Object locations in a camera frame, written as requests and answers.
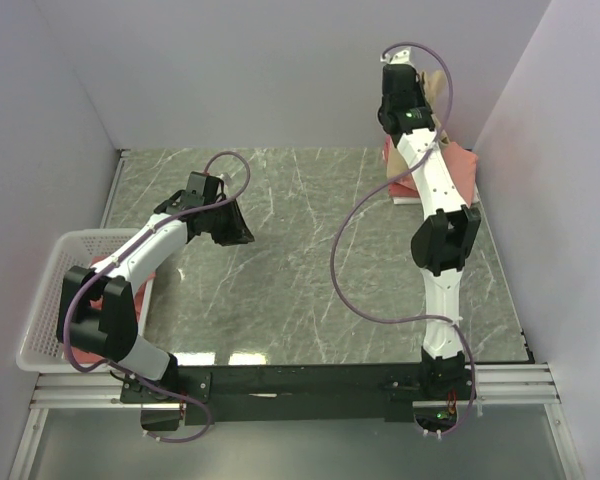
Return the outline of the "beige t shirt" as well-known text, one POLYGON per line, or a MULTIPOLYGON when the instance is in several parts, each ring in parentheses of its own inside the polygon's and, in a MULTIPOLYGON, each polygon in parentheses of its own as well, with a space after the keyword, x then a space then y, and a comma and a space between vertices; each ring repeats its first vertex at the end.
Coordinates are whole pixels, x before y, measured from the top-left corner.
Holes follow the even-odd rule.
MULTIPOLYGON (((435 109, 440 99, 447 97, 447 78, 443 70, 418 72, 420 85, 423 87, 424 97, 428 104, 435 109)), ((383 156, 388 179, 397 176, 408 168, 406 160, 399 154, 390 137, 386 138, 383 156)))

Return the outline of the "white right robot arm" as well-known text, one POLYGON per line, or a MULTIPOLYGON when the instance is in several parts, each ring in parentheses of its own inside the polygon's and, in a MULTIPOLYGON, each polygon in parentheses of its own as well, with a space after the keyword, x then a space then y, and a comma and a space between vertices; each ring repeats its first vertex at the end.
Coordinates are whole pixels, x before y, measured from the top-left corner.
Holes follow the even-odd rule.
POLYGON ((411 170, 423 207, 423 223, 411 240, 412 258, 424 280, 427 315, 418 378, 424 395, 440 399, 467 381, 457 331, 459 292, 481 216, 451 178, 431 107, 410 64, 383 67, 378 119, 411 170))

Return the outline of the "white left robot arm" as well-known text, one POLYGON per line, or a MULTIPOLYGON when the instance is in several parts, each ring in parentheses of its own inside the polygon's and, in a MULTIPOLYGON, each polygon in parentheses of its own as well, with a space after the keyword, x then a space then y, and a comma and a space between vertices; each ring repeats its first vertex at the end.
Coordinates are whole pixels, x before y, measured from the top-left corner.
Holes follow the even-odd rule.
POLYGON ((75 351, 94 354, 144 378, 144 389, 159 402, 181 392, 176 357, 139 331, 135 297, 169 256, 203 234, 220 246, 254 240, 224 178, 193 172, 186 187, 160 203, 114 253, 91 267, 71 267, 62 281, 56 327, 67 360, 77 366, 75 351))

